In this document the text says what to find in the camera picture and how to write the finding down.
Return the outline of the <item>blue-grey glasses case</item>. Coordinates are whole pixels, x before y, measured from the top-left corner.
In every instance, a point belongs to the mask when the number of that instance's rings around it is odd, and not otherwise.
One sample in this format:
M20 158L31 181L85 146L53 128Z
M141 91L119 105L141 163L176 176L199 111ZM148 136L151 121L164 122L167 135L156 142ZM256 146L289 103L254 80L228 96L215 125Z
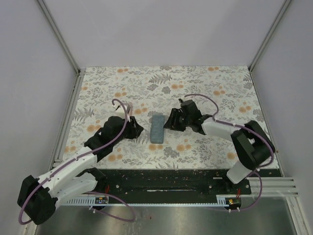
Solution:
M164 115L153 115L150 131L150 142L152 144L163 144L164 142Z

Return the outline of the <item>pink glasses case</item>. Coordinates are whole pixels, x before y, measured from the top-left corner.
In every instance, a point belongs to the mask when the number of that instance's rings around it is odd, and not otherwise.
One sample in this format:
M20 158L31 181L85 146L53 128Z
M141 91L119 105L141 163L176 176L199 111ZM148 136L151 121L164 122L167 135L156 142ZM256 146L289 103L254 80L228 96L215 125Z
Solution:
M132 112L133 112L133 104L132 103L127 103L127 113L129 116L132 116Z

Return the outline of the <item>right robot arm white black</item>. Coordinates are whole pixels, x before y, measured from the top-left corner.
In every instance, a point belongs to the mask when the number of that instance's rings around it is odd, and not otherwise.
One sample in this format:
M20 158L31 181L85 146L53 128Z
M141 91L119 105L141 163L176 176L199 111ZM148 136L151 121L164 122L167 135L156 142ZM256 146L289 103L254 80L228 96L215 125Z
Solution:
M187 127L196 133L217 136L233 143L239 160L228 170L228 178L222 182L224 191L229 194L235 193L240 188L240 181L260 168L275 151L256 121L242 126L217 120L212 115L203 115L193 100L180 100L180 108L171 110L164 128L183 132Z

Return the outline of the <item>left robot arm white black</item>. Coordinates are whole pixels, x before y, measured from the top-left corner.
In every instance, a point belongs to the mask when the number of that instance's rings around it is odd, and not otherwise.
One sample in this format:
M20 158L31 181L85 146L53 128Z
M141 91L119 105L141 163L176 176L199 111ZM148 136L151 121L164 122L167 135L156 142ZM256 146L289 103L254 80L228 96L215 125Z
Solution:
M143 130L133 116L112 116L70 159L37 178L27 176L17 200L21 207L19 223L25 224L22 216L26 213L30 222L40 225L72 197L89 192L108 193L107 176L93 164L111 154L122 140L137 139Z

